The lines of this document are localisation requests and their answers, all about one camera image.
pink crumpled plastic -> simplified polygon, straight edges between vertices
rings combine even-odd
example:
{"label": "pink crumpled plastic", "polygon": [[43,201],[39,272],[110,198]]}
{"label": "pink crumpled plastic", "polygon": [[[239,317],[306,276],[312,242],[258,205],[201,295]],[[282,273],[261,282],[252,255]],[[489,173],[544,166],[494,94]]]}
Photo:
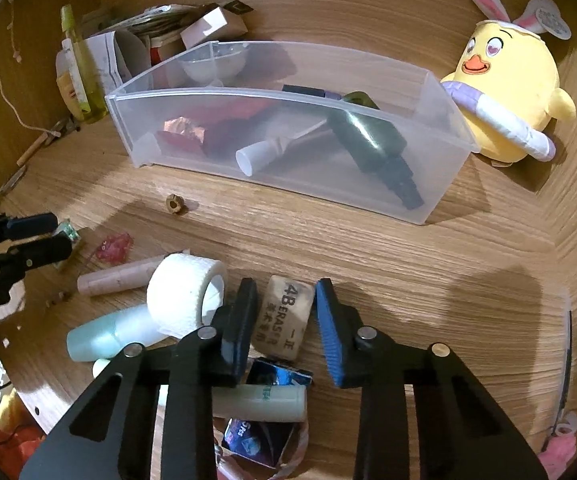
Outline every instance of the pink crumpled plastic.
{"label": "pink crumpled plastic", "polygon": [[568,462],[577,452],[577,439],[574,433],[552,437],[548,441],[546,451],[537,455],[539,462],[548,473],[549,480],[557,480],[566,470]]}
{"label": "pink crumpled plastic", "polygon": [[102,262],[123,264],[132,246],[133,238],[128,233],[109,235],[95,250],[95,256]]}

white bowl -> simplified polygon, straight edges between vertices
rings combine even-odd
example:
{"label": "white bowl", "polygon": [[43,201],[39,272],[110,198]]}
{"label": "white bowl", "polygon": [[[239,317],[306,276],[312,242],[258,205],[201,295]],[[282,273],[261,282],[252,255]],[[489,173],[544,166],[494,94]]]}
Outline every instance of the white bowl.
{"label": "white bowl", "polygon": [[243,70],[247,54],[246,44],[217,44],[213,46],[214,57],[210,57],[209,47],[201,48],[189,54],[200,58],[183,60],[182,67],[188,77],[202,86],[224,86]]}

wooden stick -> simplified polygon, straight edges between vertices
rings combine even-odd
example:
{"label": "wooden stick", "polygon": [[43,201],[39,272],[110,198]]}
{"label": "wooden stick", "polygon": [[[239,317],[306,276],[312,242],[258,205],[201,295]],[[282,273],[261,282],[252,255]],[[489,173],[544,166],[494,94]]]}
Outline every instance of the wooden stick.
{"label": "wooden stick", "polygon": [[32,143],[28,150],[17,160],[17,165],[21,168],[26,162],[35,154],[35,152],[40,148],[44,141],[48,139],[48,133],[44,132],[41,134],[34,143]]}
{"label": "wooden stick", "polygon": [[77,290],[86,296],[97,296],[146,286],[166,256],[168,254],[84,274],[77,279]]}

white label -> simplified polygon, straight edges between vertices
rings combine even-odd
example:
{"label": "white label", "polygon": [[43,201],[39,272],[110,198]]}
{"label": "white label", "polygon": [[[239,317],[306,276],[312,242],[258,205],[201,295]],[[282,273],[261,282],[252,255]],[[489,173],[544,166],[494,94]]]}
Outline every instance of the white label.
{"label": "white label", "polygon": [[560,40],[569,40],[571,38],[571,30],[566,22],[554,12],[550,12],[542,7],[535,11],[537,21],[551,33],[555,38]]}
{"label": "white label", "polygon": [[75,89],[77,104],[80,106],[80,110],[83,113],[90,114],[91,105],[89,105],[88,98],[86,97],[86,90],[84,89],[84,82],[82,80],[82,75],[80,74],[80,69],[77,66],[77,59],[75,57],[75,49],[73,48],[73,41],[70,40],[69,38],[62,40],[62,47],[64,49],[64,54],[66,55],[68,73],[71,76],[71,81],[73,82],[73,88]]}

plastic bin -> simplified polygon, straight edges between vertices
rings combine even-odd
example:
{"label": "plastic bin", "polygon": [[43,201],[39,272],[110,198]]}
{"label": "plastic bin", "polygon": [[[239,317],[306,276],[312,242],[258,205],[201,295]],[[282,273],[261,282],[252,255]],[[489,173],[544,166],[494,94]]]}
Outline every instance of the plastic bin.
{"label": "plastic bin", "polygon": [[[379,109],[282,91],[285,84],[366,92]],[[477,151],[428,70],[335,46],[204,43],[107,102],[136,166],[250,180],[416,224]]]}

